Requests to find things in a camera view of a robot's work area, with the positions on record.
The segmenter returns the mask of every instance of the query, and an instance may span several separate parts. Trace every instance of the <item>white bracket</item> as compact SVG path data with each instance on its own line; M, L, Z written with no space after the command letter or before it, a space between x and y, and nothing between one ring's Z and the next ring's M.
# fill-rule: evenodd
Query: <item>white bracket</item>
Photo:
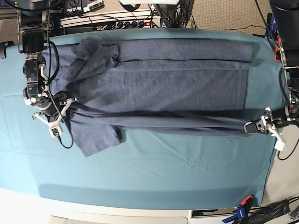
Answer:
M37 119L39 119L43 123L45 123L47 126L49 126L49 132L50 132L50 135L51 135L52 138L54 138L55 136L62 135L63 130L62 130L62 127L60 125L60 122L62 120L62 117L65 116L66 110L75 101L77 101L76 98L74 98L74 99L72 99L72 98L67 99L66 100L66 105L63 107L63 109L60 112L61 114L58 116L57 120L55 120L55 121L48 122L48 121L44 120L42 118L42 114L41 113L35 113L34 117L37 118Z

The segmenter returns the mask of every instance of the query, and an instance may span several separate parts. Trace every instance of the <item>electronic equipment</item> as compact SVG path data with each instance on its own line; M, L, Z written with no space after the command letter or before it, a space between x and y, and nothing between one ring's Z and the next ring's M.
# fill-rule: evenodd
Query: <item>electronic equipment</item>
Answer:
M102 0L68 0L64 1L64 8L75 14L84 14L90 11L95 11L103 8L104 2Z

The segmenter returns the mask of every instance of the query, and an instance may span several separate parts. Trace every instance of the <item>clamp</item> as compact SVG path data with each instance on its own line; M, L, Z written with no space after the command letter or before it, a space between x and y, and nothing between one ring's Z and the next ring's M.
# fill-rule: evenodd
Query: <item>clamp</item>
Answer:
M235 215L223 220L224 223L233 222L232 224L246 224L248 222L248 214L253 203L254 196L249 195L242 202L241 206L235 211Z

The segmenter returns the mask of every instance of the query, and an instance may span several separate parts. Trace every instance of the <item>black cable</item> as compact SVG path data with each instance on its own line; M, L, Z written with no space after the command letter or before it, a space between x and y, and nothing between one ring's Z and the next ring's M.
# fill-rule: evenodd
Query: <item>black cable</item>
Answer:
M178 24L179 24L180 19L179 19L179 15L178 15L178 10L175 11L174 18L176 18L176 15L177 15L177 21L178 21Z
M64 28L64 26L60 25L60 27L61 27L62 29L64 29L63 34L65 35L65 28Z
M182 8L182 6L180 7L180 11L179 11L179 16L182 18L182 19L184 19L184 10L183 10L183 8Z
M281 161L285 161L285 160L287 160L287 159L288 159L288 158L295 152L295 149L296 149L298 143L299 143L299 139L297 140L297 143L296 143L294 149L292 150L292 152L291 152L287 157L285 157L285 158L283 158L283 159L280 158L279 155L280 155L281 151L279 151L278 154L277 154L277 158L278 158L279 160L281 160Z
M175 11L175 14L177 15L178 18L178 23L181 24L183 22L182 16L181 16L181 10L178 12L178 9L181 9L181 7L178 7Z
M119 19L117 19L117 18L115 18L115 17L109 16L109 15L79 15L79 14L76 13L76 12L69 12L69 11L67 11L66 9L61 8L61 7L57 7L57 8L60 8L60 9L64 10L68 15L74 15L74 16L78 16L78 17L80 17L80 18L106 17L106 18L114 19L114 20L116 20L116 21L118 21L118 22L123 22L123 23L124 23L124 21L121 21L121 20L119 20ZM141 21L139 21L139 22L143 22L143 21L147 20L153 13L154 13L154 10L149 14L148 17L146 17L145 19L143 19L143 20L141 20Z
M264 215L265 213L249 212L249 214L254 214L254 215Z
M267 25L267 28L269 28L269 26L274 26L274 27L276 28L276 30L277 30L277 26L276 26L276 25L274 25L274 24L272 24L272 23L269 23L269 24ZM276 52L276 50L275 50L276 47L273 47L272 43L270 42L270 39L269 39L268 35L266 35L266 36L267 36L267 40L268 40L268 42L269 42L269 45L271 46L272 50L274 51L276 57L277 57L278 59L280 59L279 56L278 56L278 54L277 54L277 52Z
M263 210L263 209L267 209L267 208L269 208L269 207L258 207L258 208L252 208L252 209L250 209L250 210L259 210L259 209L261 209L261 210Z
M299 197L293 197L293 198L290 198L289 201L292 201L292 202L290 202L289 204L291 204L291 203L293 203L293 202L295 202L295 201L297 201L297 200L299 200Z
M46 7L46 8L40 8L40 9L25 9L25 8L20 8L20 7L17 7L13 4L11 4L8 0L3 0L8 6L10 6L11 8L14 8L16 10L20 10L20 11L24 11L24 12L42 12L42 11L46 11L48 9L51 9L57 5L59 5L62 0L58 0L58 2L54 3L53 5L49 6L49 7Z
M150 12L152 13L153 12L153 10L151 10L151 7L150 7L150 5L148 4L148 7L149 7L149 9L150 9Z
M185 28L186 28L187 25L188 25L189 14L188 14L187 7L185 5L183 5L183 4L182 4L182 6L183 6L183 9L185 9L185 11L186 11L186 15L185 15Z
M52 58L52 55L51 55L51 45L53 46L53 48L54 49L56 49L56 50L54 50L54 52L55 52L55 57L56 57L56 70L59 70L59 55L58 55L58 51L57 51L57 48L56 48L56 45L55 45L55 43L53 43L52 41L50 41L50 40L48 40L49 41L49 73L48 73L48 80L51 80L51 63L52 63L52 61L51 61L51 58ZM67 127L67 129L68 129L68 131L69 131L69 133L70 133L70 136L71 136L71 145L69 146L69 147L67 147L67 146L65 146L63 143L62 143L62 141L61 141L61 137L60 136L58 136L57 138L58 138L58 140L59 140L59 142L60 142L60 144L64 147L64 148L66 148L66 149L70 149L72 146L73 146L73 144L74 144L74 137L73 137L73 134L71 133L71 129L70 129L70 125L69 125L69 123L67 123L66 121L65 121L65 119L64 119L64 117L62 116L62 114L61 114L61 112L60 112L60 110L58 109L58 107L57 107L57 105L56 105L56 103L55 103L55 100L53 99L53 96L52 96L52 93L51 93L51 88L50 88L50 84L49 84L49 82L48 82L48 89L49 89L49 96L50 96L50 99L51 99L51 101L52 101L52 103L53 103L53 105L54 105L54 107L55 107L55 109L56 109L56 111L58 112L58 114L61 116L61 118L62 118L62 121L65 123L65 126Z
M131 14L137 19L137 17L134 15L134 13L133 12L131 12ZM138 22L139 22L139 19L137 19L138 20Z
M284 96L285 98L285 101L288 105L290 105L290 100L285 92L285 89L284 89L284 86L282 84L282 68L279 70L279 73L278 73L278 80L279 80L279 87L280 87L280 90L282 92L282 95Z
M151 13L151 17L150 17L150 21L149 21L149 27L150 27L150 28L153 28L153 19L154 19L154 14Z
M247 26L247 27L245 27L245 28L237 28L237 29L225 29L224 31L227 31L227 30L239 30L239 29L247 29L247 28L249 28L249 27L256 27L256 28L263 28L263 29L266 29L266 28L264 28L263 26L249 25L249 26Z
M53 43L52 41L49 40L49 54L51 54L51 46L50 45L52 45L52 47L54 49L55 58L56 58L56 69L54 71L54 74L52 76L50 76L50 68L49 68L48 86L50 86L50 83L56 78L56 76L59 72L59 66L60 66L60 60L59 60L57 47L56 47L55 43Z
M89 20L90 20L90 23L92 24L92 31L95 31L96 30L96 28L95 27L93 27L93 21L92 21L92 19L90 18L90 17L88 17L89 18Z
M290 223L288 223L288 224L296 224L296 223L299 223L299 219L298 219L298 220L295 220L295 221L292 221L292 222L290 222Z
M261 8L260 8L260 6L259 6L257 0L255 0L255 2L256 2L256 7L257 7L257 9L258 9L258 12L260 13L260 16L261 16L261 18L262 18L262 20L263 20L263 23L264 23L265 27L266 27L266 30L267 30L268 33L270 34L271 38L272 38L273 40L275 40L275 38L273 37L272 33L270 32L270 30L269 30L269 28L268 28L268 26L267 26L266 20L265 20L265 18L263 17L263 13L262 13L262 11L261 11Z
M183 3L183 5L185 5L186 9L188 10L188 12L190 13L190 15L192 16L192 19L193 19L193 22L194 22L194 26L195 26L195 28L197 28L197 27L196 27L196 24L195 24L195 19L194 19L194 17L193 17L192 12L190 12L190 10L188 9L188 6L187 6L186 4Z

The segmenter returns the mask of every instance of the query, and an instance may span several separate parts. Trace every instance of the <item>teal tablecloth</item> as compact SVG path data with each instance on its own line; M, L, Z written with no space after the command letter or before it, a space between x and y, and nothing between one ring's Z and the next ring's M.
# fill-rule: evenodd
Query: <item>teal tablecloth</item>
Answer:
M254 68L249 71L245 117L254 119L266 106L280 106L280 65L262 38L144 28L66 35L52 41L74 44L87 37L99 42L204 38L252 43ZM235 140L129 130L124 143L86 158L76 146L62 148L46 125L32 120L34 109L25 106L22 97L24 62L16 46L0 60L0 187L74 203L136 209L227 208L249 194L257 197L256 205L261 203L273 137L255 134ZM63 139L67 144L67 132Z

